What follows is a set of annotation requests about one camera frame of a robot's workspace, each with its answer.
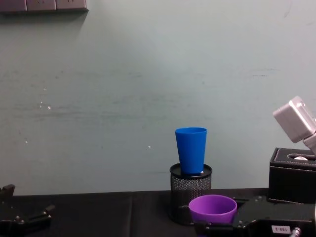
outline electrical outlet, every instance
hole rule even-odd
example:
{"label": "electrical outlet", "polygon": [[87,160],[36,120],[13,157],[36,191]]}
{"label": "electrical outlet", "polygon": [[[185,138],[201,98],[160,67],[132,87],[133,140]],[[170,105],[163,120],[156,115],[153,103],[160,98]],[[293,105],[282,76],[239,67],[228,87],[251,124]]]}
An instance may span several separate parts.
{"label": "electrical outlet", "polygon": [[56,10],[55,0],[26,0],[28,11]]}
{"label": "electrical outlet", "polygon": [[57,9],[87,10],[86,0],[56,0]]}
{"label": "electrical outlet", "polygon": [[0,12],[26,11],[26,0],[0,0]]}

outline black mesh pen holder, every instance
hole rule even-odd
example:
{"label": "black mesh pen holder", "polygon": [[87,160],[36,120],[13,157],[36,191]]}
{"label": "black mesh pen holder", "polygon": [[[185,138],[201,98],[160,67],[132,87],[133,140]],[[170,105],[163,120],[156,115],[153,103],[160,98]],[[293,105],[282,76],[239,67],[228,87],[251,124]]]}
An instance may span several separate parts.
{"label": "black mesh pen holder", "polygon": [[193,225],[189,203],[193,199],[208,194],[211,189],[212,168],[204,165],[201,174],[186,175],[181,173],[180,164],[170,168],[171,203],[170,218],[182,225]]}

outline black table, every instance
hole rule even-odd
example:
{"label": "black table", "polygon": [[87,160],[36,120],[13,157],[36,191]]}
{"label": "black table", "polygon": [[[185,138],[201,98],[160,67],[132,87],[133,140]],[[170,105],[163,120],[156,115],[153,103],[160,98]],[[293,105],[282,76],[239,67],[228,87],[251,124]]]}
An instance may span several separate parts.
{"label": "black table", "polygon": [[[264,196],[267,189],[212,190],[230,197]],[[195,237],[193,227],[172,222],[169,191],[17,196],[10,201],[25,214],[56,205],[49,230],[30,237]]]}

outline white stitching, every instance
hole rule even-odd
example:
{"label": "white stitching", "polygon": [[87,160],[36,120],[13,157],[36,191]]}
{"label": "white stitching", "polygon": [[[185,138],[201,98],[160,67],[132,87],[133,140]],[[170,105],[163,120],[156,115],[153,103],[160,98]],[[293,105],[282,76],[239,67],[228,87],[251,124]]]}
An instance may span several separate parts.
{"label": "white stitching", "polygon": [[283,163],[295,163],[295,164],[307,164],[307,165],[316,165],[316,164],[311,164],[311,163],[298,163],[298,162],[292,162],[292,161],[282,161],[282,160],[277,160],[278,157],[278,152],[281,150],[282,148],[278,149],[277,153],[276,153],[276,157],[274,159],[274,161],[277,162],[283,162]]}
{"label": "white stitching", "polygon": [[274,199],[274,198],[269,198],[269,200],[274,200],[274,201],[284,201],[284,202],[296,203],[296,204],[303,204],[303,203],[301,203],[301,202],[286,201],[286,200],[282,200],[282,199]]}
{"label": "white stitching", "polygon": [[315,155],[304,155],[304,154],[297,154],[297,153],[291,153],[291,154],[288,154],[287,157],[292,159],[290,156],[301,156],[301,157],[307,157],[307,158],[313,158],[315,159]]}
{"label": "white stitching", "polygon": [[[276,167],[276,166],[272,166],[272,168],[278,168],[278,169],[293,169],[293,168],[284,168],[284,167]],[[316,170],[307,170],[307,169],[293,169],[293,170],[316,172]]]}

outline black box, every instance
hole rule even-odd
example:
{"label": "black box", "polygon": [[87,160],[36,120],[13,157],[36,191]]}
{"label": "black box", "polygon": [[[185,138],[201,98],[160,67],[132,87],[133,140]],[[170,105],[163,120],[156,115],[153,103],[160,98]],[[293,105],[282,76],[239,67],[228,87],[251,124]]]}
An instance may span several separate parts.
{"label": "black box", "polygon": [[[297,160],[305,157],[308,160]],[[276,148],[270,160],[270,201],[315,203],[316,158],[310,150]]]}

